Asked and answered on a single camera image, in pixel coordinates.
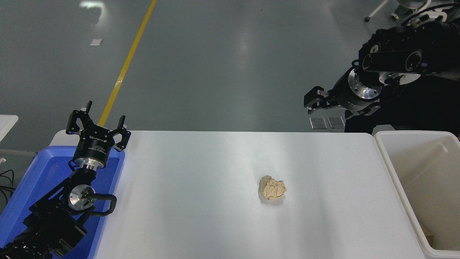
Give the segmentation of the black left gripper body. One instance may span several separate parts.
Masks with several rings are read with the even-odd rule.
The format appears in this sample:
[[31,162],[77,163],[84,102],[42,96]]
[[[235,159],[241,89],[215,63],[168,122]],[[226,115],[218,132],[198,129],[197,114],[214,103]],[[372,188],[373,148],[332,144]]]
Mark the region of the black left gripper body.
[[114,144],[114,138],[109,129],[90,126],[82,130],[79,135],[73,163],[80,167],[89,164],[92,168],[105,168]]

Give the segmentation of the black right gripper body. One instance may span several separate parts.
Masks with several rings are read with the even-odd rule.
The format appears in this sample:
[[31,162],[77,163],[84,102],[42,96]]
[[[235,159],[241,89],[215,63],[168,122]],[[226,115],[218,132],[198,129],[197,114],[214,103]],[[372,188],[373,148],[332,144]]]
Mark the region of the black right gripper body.
[[348,70],[331,90],[337,103],[351,112],[357,112],[378,100],[381,85],[366,85],[356,70]]

